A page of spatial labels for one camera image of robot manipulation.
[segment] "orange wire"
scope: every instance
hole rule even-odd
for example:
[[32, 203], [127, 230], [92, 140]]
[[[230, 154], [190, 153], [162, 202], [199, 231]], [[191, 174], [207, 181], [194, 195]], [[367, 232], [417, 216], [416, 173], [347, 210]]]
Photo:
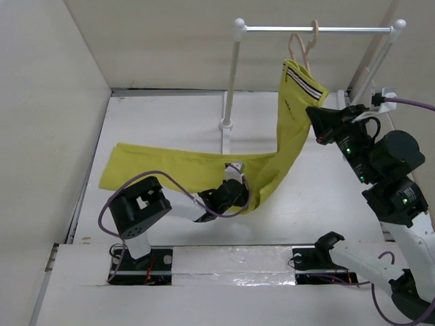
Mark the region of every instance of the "orange wire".
[[147, 284], [147, 282], [151, 279], [150, 272], [152, 270], [152, 266], [154, 265], [155, 261], [156, 261], [156, 258], [153, 257], [153, 259], [151, 260], [151, 264], [150, 264], [149, 268], [147, 269], [147, 277], [145, 278], [144, 285]]
[[347, 278], [349, 279], [349, 284], [352, 284], [351, 273], [348, 269], [346, 269], [346, 271], [347, 271]]

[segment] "white stripe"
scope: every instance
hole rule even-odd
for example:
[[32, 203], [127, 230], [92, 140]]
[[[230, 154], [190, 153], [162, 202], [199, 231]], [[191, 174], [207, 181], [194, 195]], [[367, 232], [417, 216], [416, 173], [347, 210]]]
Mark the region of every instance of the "white stripe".
[[314, 87], [312, 87], [311, 85], [309, 85], [305, 80], [303, 80], [302, 78], [300, 78], [297, 74], [295, 74], [293, 72], [293, 70], [291, 70], [290, 68], [287, 69], [287, 72], [291, 73], [292, 75], [295, 76], [295, 78], [297, 78], [301, 83], [303, 83], [306, 87], [308, 87], [310, 90], [312, 90], [314, 93], [316, 93], [317, 95], [319, 95], [321, 97], [321, 92], [319, 90], [316, 90]]
[[319, 100], [321, 98], [320, 95], [314, 93], [314, 91], [310, 88], [308, 88], [305, 84], [298, 81], [298, 76], [295, 76], [293, 71], [287, 70], [287, 74], [304, 90], [306, 90], [309, 94], [311, 94], [315, 99]]

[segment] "white clothing rack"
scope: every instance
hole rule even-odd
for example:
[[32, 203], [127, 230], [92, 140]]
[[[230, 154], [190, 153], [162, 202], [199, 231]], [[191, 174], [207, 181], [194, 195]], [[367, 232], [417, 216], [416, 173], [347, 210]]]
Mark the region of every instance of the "white clothing rack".
[[[222, 130], [222, 153], [230, 153], [230, 131], [232, 129], [231, 109], [232, 98], [234, 95], [234, 83], [236, 79], [237, 63], [239, 61], [240, 43], [244, 34], [250, 33], [314, 33], [313, 27], [286, 27], [286, 26], [247, 26], [242, 18], [237, 18], [234, 22], [234, 43], [232, 45], [232, 58], [230, 79], [228, 82], [228, 90], [224, 97], [224, 111], [223, 118], [219, 123]], [[352, 105], [358, 104], [362, 95], [370, 85], [371, 80], [375, 76], [383, 60], [387, 56], [389, 49], [397, 40], [402, 30], [405, 28], [406, 22], [399, 19], [394, 22], [390, 27], [319, 27], [319, 33], [342, 33], [342, 34], [355, 34], [355, 35], [375, 35], [384, 34], [389, 35], [382, 50], [376, 57], [369, 74], [366, 76], [362, 86], [352, 100]]]

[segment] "yellow pants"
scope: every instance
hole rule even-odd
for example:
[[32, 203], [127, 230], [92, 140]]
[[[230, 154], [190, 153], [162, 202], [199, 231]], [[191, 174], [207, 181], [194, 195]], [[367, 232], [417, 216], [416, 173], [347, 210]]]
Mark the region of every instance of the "yellow pants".
[[[100, 188], [116, 190], [127, 180], [147, 170], [162, 170], [189, 192], [218, 188], [224, 180], [224, 165], [242, 161], [251, 185], [251, 202], [245, 211], [259, 207], [278, 187], [304, 145], [310, 120], [308, 106], [321, 107], [328, 91], [292, 60], [285, 60], [278, 95], [277, 152], [252, 155], [195, 153], [118, 143], [101, 177]], [[166, 187], [178, 190], [164, 177]]]

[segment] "clothes hanger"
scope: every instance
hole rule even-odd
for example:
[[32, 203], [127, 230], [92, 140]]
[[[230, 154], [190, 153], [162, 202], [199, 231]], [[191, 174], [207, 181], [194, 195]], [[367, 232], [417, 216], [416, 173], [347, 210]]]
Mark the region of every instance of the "clothes hanger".
[[292, 50], [293, 38], [296, 38], [296, 40], [298, 41], [300, 51], [302, 53], [302, 58], [304, 60], [304, 65], [305, 65], [305, 68], [307, 68], [307, 71], [309, 72], [309, 74], [311, 74], [311, 69], [310, 69], [310, 63], [308, 60], [308, 53], [310, 52], [311, 49], [313, 49], [315, 47], [315, 44], [317, 43], [317, 40], [319, 38], [319, 22], [317, 20], [313, 20], [311, 22], [311, 26], [314, 28], [314, 36], [313, 36], [313, 39], [311, 41], [308, 41], [307, 47], [305, 47], [305, 44], [304, 44], [304, 41], [302, 40], [302, 37], [300, 37], [300, 35], [297, 33], [292, 33], [290, 35], [289, 40], [288, 40], [288, 53], [289, 53], [290, 58], [292, 60], [295, 60], [294, 53]]

